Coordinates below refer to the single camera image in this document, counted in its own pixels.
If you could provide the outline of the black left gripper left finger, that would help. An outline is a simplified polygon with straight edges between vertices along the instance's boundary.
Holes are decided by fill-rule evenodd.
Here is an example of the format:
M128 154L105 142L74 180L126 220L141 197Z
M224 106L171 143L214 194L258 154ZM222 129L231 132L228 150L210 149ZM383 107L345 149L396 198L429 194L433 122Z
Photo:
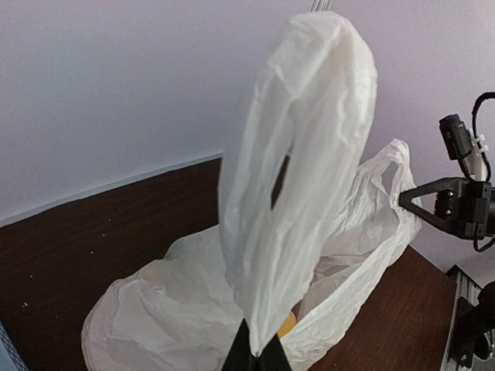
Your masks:
M258 360L251 354L249 335L248 324L244 319L227 354L223 371L255 371L257 369Z

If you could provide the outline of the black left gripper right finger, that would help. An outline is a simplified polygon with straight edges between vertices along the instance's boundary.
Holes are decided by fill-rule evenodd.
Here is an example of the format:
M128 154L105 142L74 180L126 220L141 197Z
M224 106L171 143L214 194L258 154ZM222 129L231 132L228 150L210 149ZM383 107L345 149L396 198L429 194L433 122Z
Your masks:
M272 338L264 348L262 354L257 358L257 370L291 371L291 366L289 365L278 335Z

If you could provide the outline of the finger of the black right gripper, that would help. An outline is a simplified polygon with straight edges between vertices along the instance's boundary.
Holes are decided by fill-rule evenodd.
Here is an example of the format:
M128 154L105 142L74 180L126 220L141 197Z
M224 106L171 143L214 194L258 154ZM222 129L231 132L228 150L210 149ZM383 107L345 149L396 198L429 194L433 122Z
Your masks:
M459 196L464 179L442 178L401 192L398 203L442 232L458 232Z

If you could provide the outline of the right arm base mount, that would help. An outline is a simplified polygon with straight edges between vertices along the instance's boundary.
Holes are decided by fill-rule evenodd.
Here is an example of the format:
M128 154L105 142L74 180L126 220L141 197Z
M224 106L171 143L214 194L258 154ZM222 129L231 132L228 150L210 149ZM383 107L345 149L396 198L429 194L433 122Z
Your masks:
M474 356L486 361L494 352L494 282L480 291L477 300L472 305L466 298L458 299L449 349L449 356L467 369Z

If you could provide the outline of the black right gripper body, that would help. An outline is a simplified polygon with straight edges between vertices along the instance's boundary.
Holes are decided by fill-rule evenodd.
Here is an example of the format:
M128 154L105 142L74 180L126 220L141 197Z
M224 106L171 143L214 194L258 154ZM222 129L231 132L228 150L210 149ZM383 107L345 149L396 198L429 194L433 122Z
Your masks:
M459 196L462 238L494 236L494 187L490 182L468 181Z

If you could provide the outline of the white plastic bag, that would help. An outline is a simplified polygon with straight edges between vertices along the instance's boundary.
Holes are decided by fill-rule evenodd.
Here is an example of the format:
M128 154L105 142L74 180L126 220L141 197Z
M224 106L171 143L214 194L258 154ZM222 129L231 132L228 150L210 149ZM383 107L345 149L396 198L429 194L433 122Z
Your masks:
M84 322L87 368L223 370L244 319L258 358L291 311L291 370L324 357L421 229L398 205L415 185L408 144L361 158L376 98L348 19L290 18L232 126L219 223L108 287Z

